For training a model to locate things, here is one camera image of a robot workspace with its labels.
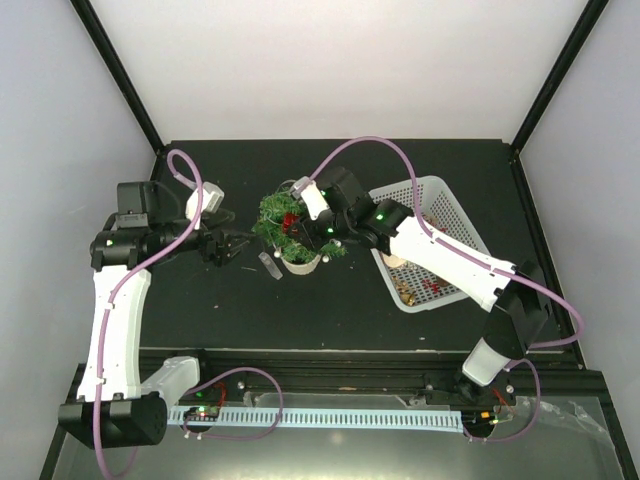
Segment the red gift box ornament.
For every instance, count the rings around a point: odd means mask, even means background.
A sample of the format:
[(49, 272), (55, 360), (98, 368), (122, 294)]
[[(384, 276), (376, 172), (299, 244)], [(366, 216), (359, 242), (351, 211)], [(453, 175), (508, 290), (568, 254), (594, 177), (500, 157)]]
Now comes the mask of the red gift box ornament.
[(287, 212), (283, 216), (283, 220), (281, 223), (281, 229), (284, 234), (288, 234), (290, 229), (295, 225), (299, 216), (292, 212)]

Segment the white perforated plastic basket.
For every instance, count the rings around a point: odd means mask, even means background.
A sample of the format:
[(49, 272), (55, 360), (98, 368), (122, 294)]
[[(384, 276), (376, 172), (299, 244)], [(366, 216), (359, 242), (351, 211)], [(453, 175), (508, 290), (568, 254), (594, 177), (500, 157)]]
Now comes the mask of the white perforated plastic basket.
[[(417, 185), (421, 212), (432, 226), (479, 252), (489, 253), (476, 228), (444, 180), (436, 176), (424, 176), (417, 179)], [(412, 185), (409, 180), (372, 189), (369, 194), (376, 203), (392, 199), (409, 208), (413, 206)], [(457, 287), (444, 282), (418, 265), (407, 262), (400, 268), (392, 269), (384, 264), (379, 251), (372, 250), (371, 254), (392, 300), (405, 313), (435, 310), (467, 297)], [(415, 304), (405, 305), (399, 297), (401, 292), (413, 293)]]

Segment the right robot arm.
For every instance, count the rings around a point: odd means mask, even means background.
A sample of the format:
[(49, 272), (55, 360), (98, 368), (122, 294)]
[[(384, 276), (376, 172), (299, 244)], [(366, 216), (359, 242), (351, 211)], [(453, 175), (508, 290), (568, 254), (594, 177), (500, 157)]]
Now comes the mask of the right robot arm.
[(354, 175), (333, 169), (321, 181), (303, 177), (291, 195), (304, 213), (289, 237), (309, 250), (340, 241), (416, 264), (457, 287), (488, 314), (482, 337), (454, 379), (457, 396), (476, 403), (504, 369), (525, 357), (550, 314), (550, 302), (530, 286), (538, 266), (517, 267), (483, 254), (427, 224), (407, 206), (374, 202)]

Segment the small green christmas tree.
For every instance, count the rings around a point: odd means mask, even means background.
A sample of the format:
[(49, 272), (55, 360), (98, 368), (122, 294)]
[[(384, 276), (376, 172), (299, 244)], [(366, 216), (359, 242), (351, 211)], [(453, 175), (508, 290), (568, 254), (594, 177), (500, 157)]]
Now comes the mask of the small green christmas tree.
[(297, 242), (297, 222), (284, 234), (281, 229), (283, 216), (287, 212), (299, 217), (307, 213), (306, 207), (284, 188), (260, 200), (257, 220), (252, 227), (265, 246), (271, 246), (286, 269), (298, 276), (313, 273), (320, 263), (344, 257), (346, 248), (338, 240), (330, 240), (319, 250), (309, 250)]

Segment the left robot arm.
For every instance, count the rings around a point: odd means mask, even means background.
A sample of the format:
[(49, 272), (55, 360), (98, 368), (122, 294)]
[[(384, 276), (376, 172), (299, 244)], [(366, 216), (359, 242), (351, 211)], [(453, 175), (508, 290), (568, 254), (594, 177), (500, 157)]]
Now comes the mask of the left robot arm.
[(196, 251), (222, 266), (250, 242), (250, 235), (226, 229), (235, 218), (222, 208), (223, 191), (206, 182), (193, 192), (183, 217), (160, 218), (158, 183), (126, 182), (117, 187), (117, 211), (90, 245), (95, 291), (91, 344), (76, 397), (62, 404), (59, 425), (88, 448), (157, 445), (169, 410), (186, 393), (207, 397), (213, 372), (194, 356), (166, 360), (141, 380), (139, 348), (145, 298), (158, 253)]

